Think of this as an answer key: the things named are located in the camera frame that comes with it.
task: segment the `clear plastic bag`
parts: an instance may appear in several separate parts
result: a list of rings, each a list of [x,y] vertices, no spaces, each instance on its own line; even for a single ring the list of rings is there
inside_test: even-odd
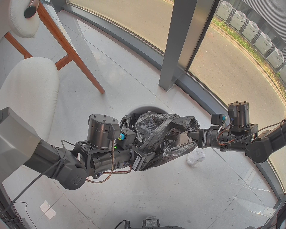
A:
[[[144,154],[152,155],[141,170],[165,164],[193,151],[198,146],[197,141],[182,143],[178,138],[186,136],[187,132],[197,132],[199,126],[193,116],[155,112],[125,115],[120,122],[121,128],[130,128],[137,134],[133,145]]]
[[[192,167],[198,167],[199,163],[205,160],[206,151],[200,148],[196,148],[190,152],[187,156],[187,163]]]

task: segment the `grass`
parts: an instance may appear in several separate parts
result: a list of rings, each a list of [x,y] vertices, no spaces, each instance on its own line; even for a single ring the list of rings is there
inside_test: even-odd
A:
[[[213,17],[212,22],[220,27],[224,32],[229,34],[237,42],[239,42],[249,53],[257,60],[257,62],[263,67],[263,69],[269,74],[273,82],[279,88],[281,94],[286,98],[286,89],[284,84],[280,80],[280,73],[275,73],[270,64],[263,58],[259,51],[257,51],[242,35],[230,28],[225,21],[221,21],[217,17]]]

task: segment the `outdoor condenser unit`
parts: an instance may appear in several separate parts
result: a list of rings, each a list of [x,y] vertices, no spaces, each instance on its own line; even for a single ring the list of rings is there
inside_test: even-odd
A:
[[[217,15],[226,21],[232,9],[232,5],[229,2],[224,1],[220,4],[217,10]]]
[[[254,46],[264,55],[272,47],[272,41],[267,34],[261,33]]]
[[[244,35],[249,41],[251,41],[254,36],[259,31],[258,25],[253,21],[249,21],[248,25],[245,27],[242,35]]]
[[[245,14],[241,11],[236,11],[229,24],[239,31],[245,21]]]
[[[283,53],[275,47],[274,51],[266,58],[274,69],[284,62]]]

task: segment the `wooden chair leg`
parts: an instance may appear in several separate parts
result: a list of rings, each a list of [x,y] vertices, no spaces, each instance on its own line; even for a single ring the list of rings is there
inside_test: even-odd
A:
[[[71,61],[72,61],[72,58],[70,58],[69,55],[66,55],[62,59],[60,59],[58,62],[56,62],[55,66],[57,67],[57,70],[60,70],[62,67],[64,67]]]
[[[10,32],[6,33],[4,37],[24,56],[24,59],[33,57],[22,45],[20,45]]]
[[[84,64],[82,59],[79,57],[77,52],[73,49],[71,44],[68,42],[66,37],[63,35],[61,30],[58,28],[56,23],[53,21],[44,5],[40,2],[38,7],[38,14],[41,21],[53,35],[53,37],[57,40],[57,42],[63,47],[63,49],[67,52],[68,56],[76,63],[76,65],[81,69],[81,71],[86,75],[86,77],[92,82],[92,84],[99,90],[100,93],[104,93],[105,90],[97,81],[97,79],[90,72],[88,67]]]

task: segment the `white floor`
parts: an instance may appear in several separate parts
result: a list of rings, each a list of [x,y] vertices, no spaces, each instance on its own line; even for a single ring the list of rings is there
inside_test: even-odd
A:
[[[140,104],[157,104],[180,116],[195,116],[201,128],[210,126],[210,115],[179,87],[162,90],[158,86],[160,72],[140,56],[71,14],[61,11],[56,15],[49,9],[106,90],[101,95],[73,62],[62,68],[50,144],[60,146],[61,139],[85,140],[92,113],[120,120]],[[66,55],[42,23],[35,39],[15,38],[33,56],[57,62]],[[21,59],[5,38],[0,40],[0,87]],[[10,198],[37,174],[22,166],[6,179],[3,184]],[[142,220],[152,215],[161,226],[244,229],[262,226],[277,199],[249,158],[207,149],[206,160],[198,168],[189,167],[182,156],[147,171],[113,175],[103,184],[85,183],[74,191],[41,177],[19,201],[29,204],[28,213],[38,229],[111,229],[123,219],[129,220],[131,227],[140,227]],[[25,204],[15,206],[32,226]]]

